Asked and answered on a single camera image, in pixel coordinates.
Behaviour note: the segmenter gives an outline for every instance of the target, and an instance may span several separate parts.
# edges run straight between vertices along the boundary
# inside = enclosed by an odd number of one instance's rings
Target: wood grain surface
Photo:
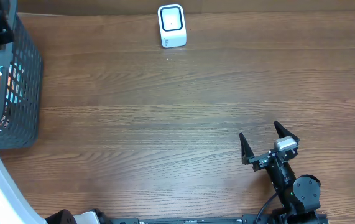
[[[296,176],[321,180],[320,212],[355,223],[355,12],[187,15],[176,49],[155,15],[23,22],[45,62],[39,140],[0,154],[43,217],[257,213],[274,190],[238,134],[262,154],[278,120],[302,140]]]

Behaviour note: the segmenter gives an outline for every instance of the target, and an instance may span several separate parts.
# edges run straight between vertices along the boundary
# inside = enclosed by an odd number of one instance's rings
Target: basket mesh side
[[[0,149],[31,146],[37,139],[42,57],[16,16],[5,110],[0,122]]]

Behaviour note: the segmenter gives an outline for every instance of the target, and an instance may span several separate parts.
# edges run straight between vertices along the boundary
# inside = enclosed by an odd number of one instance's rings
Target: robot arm
[[[267,223],[327,223],[325,216],[318,216],[316,209],[321,208],[320,194],[321,183],[312,175],[295,177],[289,165],[289,160],[298,154],[300,139],[286,130],[278,121],[274,122],[280,139],[274,142],[274,148],[261,156],[255,156],[247,143],[243,133],[239,134],[241,140],[242,163],[252,164],[256,172],[265,169],[275,189],[275,195],[263,206],[259,214],[248,223],[260,223],[260,216],[267,204],[278,196],[283,208],[276,209],[272,215],[263,218]]]

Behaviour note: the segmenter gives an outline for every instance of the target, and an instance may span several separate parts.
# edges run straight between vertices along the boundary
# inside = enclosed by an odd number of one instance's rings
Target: white sensor module
[[[158,9],[158,20],[163,47],[180,47],[187,43],[184,11],[181,5],[161,6]]]

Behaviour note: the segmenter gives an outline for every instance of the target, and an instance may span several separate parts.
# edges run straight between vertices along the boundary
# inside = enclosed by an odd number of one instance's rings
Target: gray plastic basket
[[[43,61],[10,1],[14,42],[0,50],[0,149],[29,147],[38,135]]]

